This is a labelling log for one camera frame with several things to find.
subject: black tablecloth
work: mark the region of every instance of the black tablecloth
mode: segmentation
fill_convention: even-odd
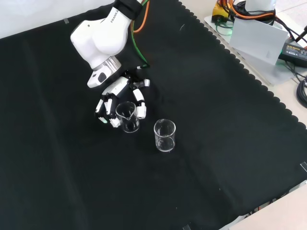
[[[152,81],[140,130],[97,122],[70,34],[109,11],[0,40],[1,229],[214,230],[304,180],[306,127],[176,0],[153,0],[135,35]],[[130,40],[118,58],[141,64]],[[169,154],[159,118],[177,126]]]

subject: wire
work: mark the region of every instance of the wire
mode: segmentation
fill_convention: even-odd
[[[232,29],[233,26],[223,26],[223,25],[218,25],[219,27],[225,28],[225,29]]]
[[[275,17],[275,10],[274,11],[254,11],[254,12],[263,12],[263,13],[250,15],[249,12],[245,11],[245,9],[242,9],[242,6],[243,6],[243,4],[245,5],[245,2],[244,3],[238,3],[239,8],[234,5],[233,0],[229,0],[228,2],[226,0],[222,0],[221,4],[222,4],[222,8],[228,14],[230,14],[233,17],[241,18],[241,19],[244,19],[244,20],[262,19],[262,18],[265,18],[265,17],[268,17],[268,16],[271,16],[272,18]]]
[[[134,33],[140,32],[140,31],[142,30],[142,28],[144,27],[145,22],[146,22],[146,19],[147,19],[147,15],[148,15],[149,3],[150,3],[150,1],[147,2],[146,12],[145,12],[145,16],[144,16],[143,23],[142,23],[142,25],[139,27],[139,29],[133,31]]]
[[[223,35],[223,36],[230,36],[231,34],[222,34],[221,32],[219,32],[219,30],[218,30],[218,26],[219,25],[216,25],[216,28],[215,28],[215,30],[217,31],[217,33],[219,34],[219,35]]]
[[[307,40],[306,40],[305,38],[303,38],[301,35],[299,35],[297,32],[295,32],[294,30],[290,29],[289,27],[288,27],[288,29],[289,29],[290,31],[292,31],[294,34],[296,34],[296,35],[297,35],[300,39],[302,39],[304,42],[307,43]]]
[[[289,27],[288,27],[280,18],[278,18],[278,17],[276,16],[276,17],[275,17],[275,21],[278,22],[279,24],[281,24],[281,25],[289,32],[291,38],[292,38],[293,40],[295,40],[295,38],[294,38],[294,36],[293,36],[291,30],[289,29]]]
[[[145,0],[142,2],[142,5],[144,6],[149,0]],[[131,30],[131,39],[134,45],[134,49],[136,50],[137,54],[139,55],[139,57],[141,58],[141,60],[143,62],[145,62],[145,65],[141,66],[141,68],[146,68],[149,67],[149,64],[146,60],[146,58],[143,56],[143,54],[140,52],[138,46],[136,45],[135,39],[134,39],[134,21],[131,23],[130,25],[130,30]]]
[[[296,90],[296,98],[297,98],[298,102],[300,102],[300,104],[302,106],[304,106],[305,108],[307,108],[307,95],[306,95],[306,92],[305,92],[306,80],[307,80],[307,78],[305,78],[303,81],[301,81],[298,85],[297,90]]]
[[[302,106],[307,108],[307,95],[306,95],[306,92],[305,92],[305,88],[307,88],[307,85],[306,85],[307,76],[303,76],[302,74],[297,73],[297,71],[295,70],[295,65],[293,65],[293,68],[292,68],[288,64],[288,62],[286,62],[286,64],[290,68],[291,72],[295,75],[295,77],[299,81],[298,87],[296,89],[296,98]]]

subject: black cable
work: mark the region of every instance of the black cable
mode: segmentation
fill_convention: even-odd
[[[228,1],[226,1],[226,4],[224,4],[225,2],[222,1],[221,2],[221,7],[225,10],[226,13],[228,13],[231,17],[234,18],[239,18],[239,19],[243,19],[243,20],[255,20],[255,18],[243,18],[243,17],[240,17],[240,15],[237,15],[235,12],[233,12],[229,6],[228,6]],[[244,15],[244,16],[262,16],[264,14],[267,14],[267,13],[273,13],[272,16],[264,16],[263,18],[259,17],[259,18],[256,18],[256,20],[273,20],[275,18],[275,10],[273,11],[246,11],[245,10],[245,3],[246,1],[242,1],[242,2],[239,2],[237,5],[233,4],[233,7],[234,9],[239,12],[240,14]],[[262,12],[260,14],[250,14],[250,12]]]
[[[306,87],[306,79],[300,82],[298,85],[298,88],[296,90],[296,98],[298,102],[305,108],[307,108],[307,95],[305,92],[305,87]]]
[[[304,76],[300,73],[298,73],[296,70],[295,70],[295,65],[293,65],[293,68],[289,65],[289,63],[287,61],[285,61],[286,65],[289,67],[290,71],[293,73],[293,74],[296,74],[302,78],[306,78],[307,76]]]
[[[295,40],[298,42],[299,40],[302,39],[302,37],[305,37],[307,35],[307,26],[304,28],[304,31],[300,34],[300,36]]]
[[[233,28],[233,26],[223,26],[223,25],[220,25],[220,24],[218,24],[217,26],[225,28],[225,29],[232,29]]]
[[[234,23],[234,20],[232,20],[231,18],[227,18],[227,21]]]
[[[304,42],[307,43],[307,40],[306,40],[305,38],[303,38],[301,35],[299,35],[297,32],[295,32],[294,30],[290,29],[289,27],[288,27],[288,29],[291,30],[291,31],[292,31],[294,34],[296,34],[300,39],[302,39]]]
[[[291,72],[295,75],[295,77],[298,79],[299,84],[298,87],[296,89],[296,98],[298,100],[298,102],[304,106],[305,108],[307,108],[307,94],[305,92],[305,88],[307,88],[306,85],[306,81],[307,81],[307,76],[303,76],[302,74],[298,73],[295,70],[295,65],[293,65],[293,68],[288,64],[288,62],[286,62],[287,66],[290,68]]]
[[[277,18],[277,17],[276,17],[276,18],[275,18],[275,21],[278,22],[279,24],[281,24],[281,25],[289,32],[289,34],[290,34],[292,40],[295,40],[295,38],[294,38],[292,32],[293,32],[294,34],[298,35],[299,37],[301,37],[297,32],[295,32],[295,31],[293,31],[292,29],[290,29],[290,28],[286,25],[286,23],[284,23],[280,18]]]

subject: franka robot arm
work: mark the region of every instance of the franka robot arm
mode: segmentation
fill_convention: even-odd
[[[109,15],[97,21],[83,21],[71,34],[71,41],[93,73],[87,83],[94,88],[115,74],[121,63],[114,55],[126,45],[128,27],[142,10],[142,0],[116,0]]]
[[[116,0],[109,15],[97,21],[83,21],[71,34],[71,41],[93,73],[87,83],[89,88],[104,85],[119,72],[121,63],[115,55],[126,45],[128,27],[141,12],[142,0]],[[146,117],[146,106],[140,87],[149,87],[150,81],[133,82],[131,77],[119,77],[101,95],[95,114],[103,123],[109,120],[113,127],[120,126],[115,108],[121,93],[130,88],[137,101],[137,116]]]

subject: glass beaker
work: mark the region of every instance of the glass beaker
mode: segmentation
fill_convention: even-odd
[[[158,120],[154,125],[155,145],[162,152],[169,152],[175,147],[174,122],[166,119]]]
[[[116,107],[116,114],[120,120],[122,129],[126,133],[133,133],[140,127],[136,106],[132,102],[124,102]]]

